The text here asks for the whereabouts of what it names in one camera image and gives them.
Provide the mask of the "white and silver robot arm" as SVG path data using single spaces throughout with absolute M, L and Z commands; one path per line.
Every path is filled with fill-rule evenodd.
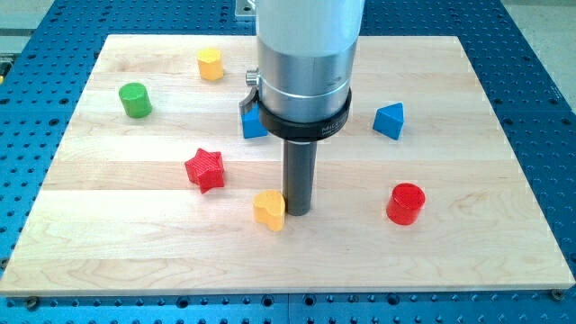
M 258 0 L 257 67 L 243 114 L 292 142 L 323 140 L 347 122 L 363 0 Z

